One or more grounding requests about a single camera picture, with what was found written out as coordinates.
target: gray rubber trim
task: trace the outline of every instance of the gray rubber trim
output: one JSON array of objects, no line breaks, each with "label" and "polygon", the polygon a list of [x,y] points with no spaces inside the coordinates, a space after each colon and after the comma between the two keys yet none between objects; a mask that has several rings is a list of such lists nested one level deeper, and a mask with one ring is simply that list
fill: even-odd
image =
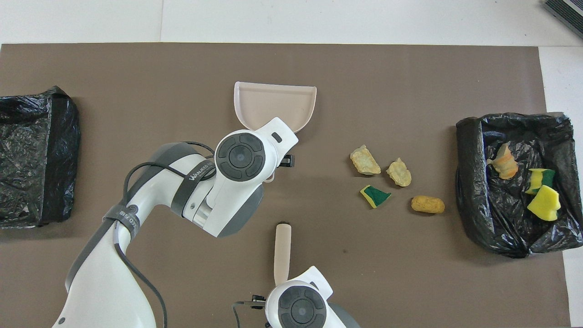
[{"label": "gray rubber trim", "polygon": [[129,208],[121,203],[113,205],[110,210],[107,211],[107,213],[103,216],[103,219],[119,221],[129,230],[131,239],[134,239],[134,237],[140,231],[140,219],[134,213],[132,213]]},{"label": "gray rubber trim", "polygon": [[99,226],[99,229],[95,231],[95,233],[93,234],[93,236],[91,236],[85,247],[83,247],[81,253],[79,253],[77,259],[75,260],[75,262],[73,262],[73,265],[71,265],[69,273],[67,274],[67,277],[65,279],[65,289],[67,290],[67,293],[69,292],[69,289],[71,287],[71,284],[73,283],[73,279],[75,278],[77,271],[79,271],[79,268],[81,267],[83,262],[85,262],[87,256],[89,256],[89,254],[93,251],[95,246],[97,246],[97,243],[99,243],[99,241],[103,238],[103,236],[109,230],[113,222],[114,220],[103,221],[103,223]]},{"label": "gray rubber trim", "polygon": [[215,169],[215,164],[207,159],[198,163],[188,174],[184,177],[184,180],[176,190],[174,198],[172,198],[172,204],[170,209],[173,213],[182,217],[182,212],[184,207],[188,202],[188,199],[194,192],[198,183],[201,182],[202,178],[205,177],[210,171]]},{"label": "gray rubber trim", "polygon": [[[158,150],[150,157],[149,162],[170,165],[185,156],[196,153],[198,152],[194,150],[194,148],[189,144],[184,142],[173,142],[171,144],[162,145],[160,148],[158,148]],[[128,199],[132,199],[132,197],[146,182],[148,182],[148,180],[153,178],[162,170],[163,168],[159,168],[157,166],[149,166],[129,189]]]},{"label": "gray rubber trim", "polygon": [[259,203],[263,199],[263,184],[260,184],[247,201],[239,208],[237,213],[233,215],[233,218],[227,225],[223,228],[217,237],[226,237],[232,235],[239,230],[249,221],[249,218],[255,213]]},{"label": "gray rubber trim", "polygon": [[330,308],[336,313],[336,315],[340,318],[342,323],[346,326],[346,328],[360,328],[359,324],[356,320],[340,305],[335,303],[328,303]]}]

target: white table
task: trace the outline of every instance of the white table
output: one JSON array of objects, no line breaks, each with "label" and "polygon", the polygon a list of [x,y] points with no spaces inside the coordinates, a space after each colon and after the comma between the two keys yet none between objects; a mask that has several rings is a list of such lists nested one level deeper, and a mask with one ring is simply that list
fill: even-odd
[{"label": "white table", "polygon": [[[0,46],[160,41],[537,46],[547,110],[571,117],[583,172],[583,111],[578,110],[583,107],[583,39],[541,3],[0,0]],[[583,326],[583,247],[563,256],[571,325]]]}]

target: black trash bag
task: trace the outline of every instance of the black trash bag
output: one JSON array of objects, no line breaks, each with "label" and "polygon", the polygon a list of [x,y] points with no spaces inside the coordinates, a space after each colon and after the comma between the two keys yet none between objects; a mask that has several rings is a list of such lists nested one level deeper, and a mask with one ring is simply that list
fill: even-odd
[{"label": "black trash bag", "polygon": [[[490,114],[466,118],[456,127],[456,197],[471,240],[512,258],[583,245],[575,141],[567,116]],[[509,180],[499,178],[492,165],[486,165],[486,159],[494,159],[506,142],[518,162],[518,172]],[[556,171],[553,189],[561,203],[556,221],[543,221],[526,209],[534,198],[525,194],[531,176],[528,169],[534,168]]]},{"label": "black trash bag", "polygon": [[79,112],[54,86],[0,97],[0,228],[31,228],[71,216]]}]

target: sponge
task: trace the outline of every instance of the sponge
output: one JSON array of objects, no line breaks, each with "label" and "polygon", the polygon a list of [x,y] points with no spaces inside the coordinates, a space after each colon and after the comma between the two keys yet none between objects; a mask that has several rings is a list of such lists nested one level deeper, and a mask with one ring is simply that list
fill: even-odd
[{"label": "sponge", "polygon": [[554,171],[548,169],[529,169],[531,174],[531,186],[525,191],[529,195],[536,195],[541,186],[553,187]]},{"label": "sponge", "polygon": [[387,198],[391,196],[389,193],[385,193],[375,187],[372,187],[370,184],[362,190],[360,193],[366,198],[368,203],[373,207],[376,208],[377,206],[381,205]]},{"label": "sponge", "polygon": [[543,184],[526,208],[542,220],[555,221],[557,219],[557,210],[561,208],[559,193]]}]

